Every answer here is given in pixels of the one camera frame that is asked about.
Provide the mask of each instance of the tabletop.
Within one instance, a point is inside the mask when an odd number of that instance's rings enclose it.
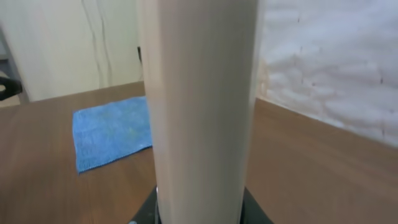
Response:
[[[78,175],[72,113],[132,83],[0,109],[0,223],[127,223],[155,186],[152,149]],[[274,223],[397,223],[398,149],[257,100],[246,185]]]

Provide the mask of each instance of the wrinkled white fabric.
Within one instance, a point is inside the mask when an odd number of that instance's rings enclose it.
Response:
[[[398,146],[398,1],[268,0],[257,96]]]

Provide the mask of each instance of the wooden surface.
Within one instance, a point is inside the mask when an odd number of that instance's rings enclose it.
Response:
[[[152,150],[78,175],[72,113],[143,94],[0,109],[0,223],[126,223],[155,185]],[[398,223],[398,149],[259,100],[247,185],[275,223]]]

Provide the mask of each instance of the white cylinder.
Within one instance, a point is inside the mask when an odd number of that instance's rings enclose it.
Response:
[[[138,2],[163,224],[239,223],[259,3]]]

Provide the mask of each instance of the blue towel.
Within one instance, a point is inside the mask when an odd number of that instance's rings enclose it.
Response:
[[[74,112],[73,139],[79,173],[150,147],[146,98],[134,97]]]

